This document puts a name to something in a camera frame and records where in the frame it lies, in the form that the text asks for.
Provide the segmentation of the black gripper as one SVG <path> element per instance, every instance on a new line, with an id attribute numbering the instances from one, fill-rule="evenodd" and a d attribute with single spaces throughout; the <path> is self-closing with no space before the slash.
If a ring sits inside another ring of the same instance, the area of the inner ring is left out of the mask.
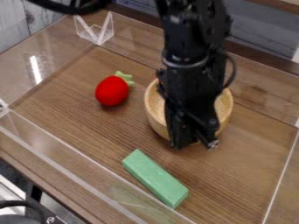
<path id="1" fill-rule="evenodd" d="M 158 90 L 165 98 L 170 145 L 175 149 L 197 143 L 209 151 L 219 146 L 221 119 L 215 104 L 226 88 L 227 60 L 226 55 L 197 60 L 163 56 Z"/>

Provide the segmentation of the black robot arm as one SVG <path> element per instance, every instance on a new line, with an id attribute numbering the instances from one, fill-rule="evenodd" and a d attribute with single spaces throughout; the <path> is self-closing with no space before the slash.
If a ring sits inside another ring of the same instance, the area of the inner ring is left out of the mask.
<path id="1" fill-rule="evenodd" d="M 226 75 L 235 63 L 225 50 L 233 18 L 223 0 L 155 0 L 163 26 L 163 68 L 157 71 L 165 99 L 170 145 L 198 142 L 218 146 L 221 119 L 215 102 L 235 80 Z"/>

